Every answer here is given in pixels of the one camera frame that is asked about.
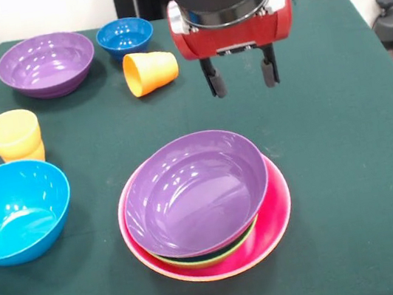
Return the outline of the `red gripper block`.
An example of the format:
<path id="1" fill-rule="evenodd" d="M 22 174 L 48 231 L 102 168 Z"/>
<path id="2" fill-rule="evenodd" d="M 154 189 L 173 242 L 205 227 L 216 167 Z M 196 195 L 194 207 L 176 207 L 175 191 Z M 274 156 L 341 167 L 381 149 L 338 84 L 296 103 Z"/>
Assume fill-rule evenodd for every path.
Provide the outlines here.
<path id="1" fill-rule="evenodd" d="M 171 37 L 181 55 L 187 60 L 199 60 L 202 72 L 214 97 L 224 98 L 227 89 L 210 57 L 245 48 L 261 47 L 261 70 L 266 87 L 280 83 L 273 45 L 286 38 L 292 26 L 291 0 L 266 0 L 257 14 L 238 24 L 216 29 L 204 29 L 188 24 L 175 1 L 167 7 Z"/>

